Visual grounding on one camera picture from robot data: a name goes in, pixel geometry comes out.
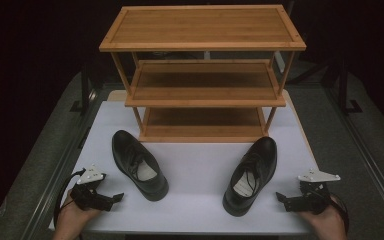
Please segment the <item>black metal stand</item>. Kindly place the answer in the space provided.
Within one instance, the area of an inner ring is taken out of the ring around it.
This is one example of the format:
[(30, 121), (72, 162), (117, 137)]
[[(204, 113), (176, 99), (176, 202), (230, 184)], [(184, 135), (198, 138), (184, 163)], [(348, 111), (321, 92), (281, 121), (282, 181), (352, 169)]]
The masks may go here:
[(93, 102), (94, 84), (92, 80), (92, 65), (85, 63), (80, 71), (81, 99), (75, 101), (70, 109), (71, 112), (78, 112), (85, 115)]
[(338, 105), (340, 110), (345, 115), (350, 113), (362, 113), (362, 108), (356, 100), (347, 100), (348, 71), (344, 61), (339, 64), (338, 83)]

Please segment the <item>three-tier wooden shoe rack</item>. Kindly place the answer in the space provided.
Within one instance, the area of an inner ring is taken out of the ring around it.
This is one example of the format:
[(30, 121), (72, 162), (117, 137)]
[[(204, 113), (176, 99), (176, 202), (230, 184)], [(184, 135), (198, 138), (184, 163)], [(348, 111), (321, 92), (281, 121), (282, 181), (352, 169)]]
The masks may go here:
[[(267, 52), (295, 55), (304, 40), (281, 5), (125, 6), (99, 49), (122, 52)], [(285, 106), (273, 58), (135, 58), (121, 79), (143, 142), (254, 142)]]

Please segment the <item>person's left hand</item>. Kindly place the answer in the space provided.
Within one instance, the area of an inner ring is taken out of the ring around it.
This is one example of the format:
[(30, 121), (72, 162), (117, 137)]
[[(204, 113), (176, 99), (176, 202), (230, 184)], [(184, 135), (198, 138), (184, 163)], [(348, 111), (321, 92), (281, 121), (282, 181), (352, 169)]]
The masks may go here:
[(58, 214), (57, 225), (54, 235), (59, 236), (79, 236), (83, 228), (101, 211), (96, 209), (82, 210), (70, 196), (71, 191), (68, 191), (64, 200), (64, 207)]

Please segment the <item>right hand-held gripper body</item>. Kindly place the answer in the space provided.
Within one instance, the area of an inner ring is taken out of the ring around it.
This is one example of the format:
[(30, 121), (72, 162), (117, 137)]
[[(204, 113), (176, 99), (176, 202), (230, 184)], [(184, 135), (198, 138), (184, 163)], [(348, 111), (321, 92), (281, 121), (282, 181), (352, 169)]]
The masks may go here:
[(298, 180), (302, 195), (284, 197), (285, 210), (288, 212), (310, 211), (318, 215), (330, 205), (331, 197), (327, 183), (340, 181), (341, 177), (310, 168), (306, 173), (299, 175)]

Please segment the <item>white table cover sheet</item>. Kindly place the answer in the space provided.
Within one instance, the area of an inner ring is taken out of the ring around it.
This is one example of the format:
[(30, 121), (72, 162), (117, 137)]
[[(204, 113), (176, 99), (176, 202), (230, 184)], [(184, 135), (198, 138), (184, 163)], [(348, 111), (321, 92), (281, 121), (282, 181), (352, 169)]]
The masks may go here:
[(278, 150), (277, 167), (250, 210), (242, 217), (228, 214), (222, 198), (234, 169), (246, 153), (246, 143), (149, 143), (169, 183), (160, 201), (144, 198), (117, 167), (112, 137), (120, 129), (138, 135), (132, 110), (120, 101), (100, 105), (76, 167), (96, 166), (106, 177), (99, 193), (122, 194), (123, 200), (101, 213), (86, 231), (125, 234), (298, 235), (310, 227), (285, 210), (276, 196), (300, 193), (299, 179), (317, 163), (291, 105), (276, 111), (269, 130)]

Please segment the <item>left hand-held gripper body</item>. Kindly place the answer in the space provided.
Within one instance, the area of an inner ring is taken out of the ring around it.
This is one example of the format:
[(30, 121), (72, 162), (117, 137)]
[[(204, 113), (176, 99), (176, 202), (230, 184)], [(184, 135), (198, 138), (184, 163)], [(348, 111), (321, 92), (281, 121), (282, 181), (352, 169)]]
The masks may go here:
[(105, 178), (106, 174), (95, 165), (82, 170), (80, 178), (76, 181), (70, 193), (71, 198), (80, 209), (111, 210), (114, 199), (97, 192), (97, 188)]

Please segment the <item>person's right hand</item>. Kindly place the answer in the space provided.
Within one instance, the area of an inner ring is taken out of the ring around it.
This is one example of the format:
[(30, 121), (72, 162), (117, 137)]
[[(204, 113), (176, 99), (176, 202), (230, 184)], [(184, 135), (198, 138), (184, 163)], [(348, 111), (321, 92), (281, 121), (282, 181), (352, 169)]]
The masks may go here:
[(328, 235), (347, 236), (346, 211), (336, 195), (331, 196), (333, 205), (329, 205), (322, 213), (314, 215), (311, 212), (299, 212), (298, 215), (306, 220), (314, 229), (317, 237)]

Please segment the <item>black leather lace-up shoe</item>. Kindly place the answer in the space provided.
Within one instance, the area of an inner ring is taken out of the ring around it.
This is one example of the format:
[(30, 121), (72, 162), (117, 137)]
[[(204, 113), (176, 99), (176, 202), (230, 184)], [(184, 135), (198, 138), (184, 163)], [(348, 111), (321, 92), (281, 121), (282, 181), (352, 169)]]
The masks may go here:
[(149, 201), (163, 199), (168, 182), (155, 157), (133, 135), (124, 130), (112, 137), (112, 153), (116, 166)]
[(235, 168), (223, 196), (223, 207), (235, 217), (245, 215), (261, 190), (274, 176), (277, 144), (270, 137), (258, 139)]

